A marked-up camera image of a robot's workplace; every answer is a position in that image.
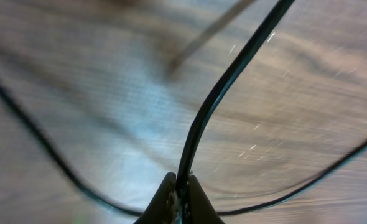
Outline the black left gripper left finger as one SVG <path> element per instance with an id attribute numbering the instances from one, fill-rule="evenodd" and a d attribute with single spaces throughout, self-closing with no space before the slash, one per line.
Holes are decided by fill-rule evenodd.
<path id="1" fill-rule="evenodd" d="M 134 224 L 169 224 L 175 221 L 176 175 L 168 172 L 143 214 Z"/>

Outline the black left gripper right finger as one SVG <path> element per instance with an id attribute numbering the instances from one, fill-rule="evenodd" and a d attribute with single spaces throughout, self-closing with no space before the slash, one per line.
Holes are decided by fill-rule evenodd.
<path id="1" fill-rule="evenodd" d="M 198 179 L 191 175 L 188 180 L 189 223 L 225 224 L 219 217 L 202 189 Z"/>

